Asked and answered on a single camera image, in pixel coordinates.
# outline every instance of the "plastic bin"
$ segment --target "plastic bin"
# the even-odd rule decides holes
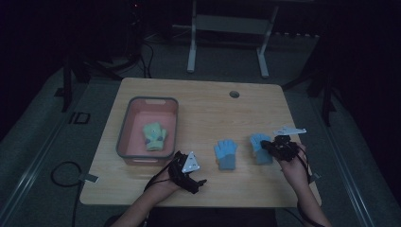
[[[178,106],[173,97],[137,96],[130,100],[116,146],[127,165],[162,166],[172,158]],[[159,122],[167,134],[163,149],[148,151],[143,128],[154,122]]]

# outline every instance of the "person's right hand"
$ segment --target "person's right hand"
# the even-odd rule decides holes
[[[298,155],[301,157],[303,162],[306,163],[304,154],[304,151],[306,151],[305,146],[300,143],[297,143],[297,145],[298,147],[300,147],[298,148]],[[305,168],[298,157],[295,157],[290,162],[279,160],[277,160],[277,162],[280,164],[287,182],[289,183],[289,185],[292,186],[295,191],[302,190],[305,187],[309,187]]]

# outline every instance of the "desk leg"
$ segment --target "desk leg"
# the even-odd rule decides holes
[[[256,48],[257,59],[259,60],[260,73],[262,78],[269,76],[268,66],[266,65],[265,50],[268,45],[268,41],[273,29],[274,20],[277,16],[278,7],[274,7],[273,13],[271,14],[269,24],[266,28],[265,39],[263,40],[262,46]]]
[[[195,59],[197,57],[197,1],[192,2],[192,26],[191,26],[191,46],[189,48],[188,66],[186,72],[193,73],[195,71]]]

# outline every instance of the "person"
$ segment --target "person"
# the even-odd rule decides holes
[[[305,162],[305,146],[299,144],[298,155]],[[330,227],[331,223],[325,216],[322,208],[318,204],[309,182],[305,174],[305,168],[301,160],[294,158],[292,161],[277,161],[284,173],[289,185],[294,190],[298,198],[298,208],[304,214],[304,226],[324,226]],[[144,219],[148,216],[153,207],[161,201],[167,199],[174,192],[180,190],[180,187],[172,181],[164,181],[168,179],[168,171],[164,171],[128,209],[127,211],[113,223],[113,227],[142,226]]]

